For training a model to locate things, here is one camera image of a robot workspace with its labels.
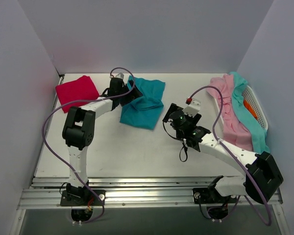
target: screw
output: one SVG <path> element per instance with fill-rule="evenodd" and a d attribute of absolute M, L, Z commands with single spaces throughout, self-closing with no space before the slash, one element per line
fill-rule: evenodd
<path fill-rule="evenodd" d="M 101 201 L 103 201 L 105 196 L 103 194 L 99 194 L 99 198 L 101 199 Z"/>
<path fill-rule="evenodd" d="M 200 193 L 199 193 L 199 192 L 194 193 L 194 198 L 195 198 L 195 199 L 198 199 L 199 196 L 200 196 Z"/>

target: cloth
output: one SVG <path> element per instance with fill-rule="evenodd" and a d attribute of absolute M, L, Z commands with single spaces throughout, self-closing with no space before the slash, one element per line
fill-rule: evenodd
<path fill-rule="evenodd" d="M 99 93 L 89 76 L 82 76 L 79 79 L 66 82 L 55 87 L 61 105 L 78 99 L 94 100 L 99 97 Z M 82 106 L 88 102 L 77 102 L 62 108 L 67 113 L 72 106 Z"/>
<path fill-rule="evenodd" d="M 253 110 L 252 106 L 246 101 L 243 101 L 243 105 L 245 106 L 245 108 L 247 108 L 247 110 L 253 115 L 253 117 L 258 120 L 257 114 L 255 113 L 255 111 Z"/>
<path fill-rule="evenodd" d="M 254 152 L 262 153 L 263 151 L 266 151 L 270 153 L 270 149 L 266 145 L 267 131 L 261 127 L 253 115 L 243 105 L 244 98 L 242 93 L 248 82 L 237 72 L 231 72 L 230 75 L 234 78 L 232 106 L 236 117 L 250 131 Z"/>
<path fill-rule="evenodd" d="M 120 122 L 153 130 L 163 110 L 161 99 L 166 83 L 135 78 L 135 85 L 143 96 L 122 107 Z"/>
<path fill-rule="evenodd" d="M 223 139 L 231 144 L 248 151 L 253 150 L 251 134 L 248 129 L 237 119 L 232 108 L 232 92 L 234 89 L 233 75 L 225 74 L 223 77 L 214 77 L 210 85 L 218 88 L 223 97 Z M 219 93 L 212 88 L 207 89 L 208 93 L 217 99 L 219 107 L 221 99 Z"/>

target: pink cloth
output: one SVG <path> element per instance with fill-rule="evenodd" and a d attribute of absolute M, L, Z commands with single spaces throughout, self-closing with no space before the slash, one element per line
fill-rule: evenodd
<path fill-rule="evenodd" d="M 240 148 L 253 151 L 251 134 L 247 128 L 237 119 L 232 108 L 232 93 L 234 90 L 233 75 L 225 74 L 223 77 L 213 77 L 210 86 L 214 86 L 221 91 L 223 97 L 223 139 Z M 208 93 L 218 100 L 219 107 L 221 99 L 219 93 L 212 88 L 207 89 Z"/>

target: teal cloth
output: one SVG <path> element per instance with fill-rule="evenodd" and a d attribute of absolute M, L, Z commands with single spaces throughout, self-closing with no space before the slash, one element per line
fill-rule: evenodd
<path fill-rule="evenodd" d="M 135 78 L 135 85 L 143 96 L 122 107 L 120 122 L 153 130 L 163 110 L 161 99 L 166 83 Z"/>
<path fill-rule="evenodd" d="M 250 131 L 254 152 L 262 153 L 266 151 L 270 153 L 270 149 L 266 145 L 267 131 L 262 128 L 258 121 L 243 105 L 244 98 L 242 93 L 246 89 L 248 82 L 237 72 L 231 72 L 230 75 L 234 77 L 232 106 L 236 117 Z"/>

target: red cloth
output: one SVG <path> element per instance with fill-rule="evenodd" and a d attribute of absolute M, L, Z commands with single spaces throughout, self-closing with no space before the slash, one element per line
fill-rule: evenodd
<path fill-rule="evenodd" d="M 79 79 L 66 82 L 55 87 L 61 105 L 78 99 L 97 99 L 99 93 L 89 76 L 82 76 Z M 67 105 L 62 110 L 67 113 L 72 106 L 82 106 L 88 102 L 77 102 Z"/>

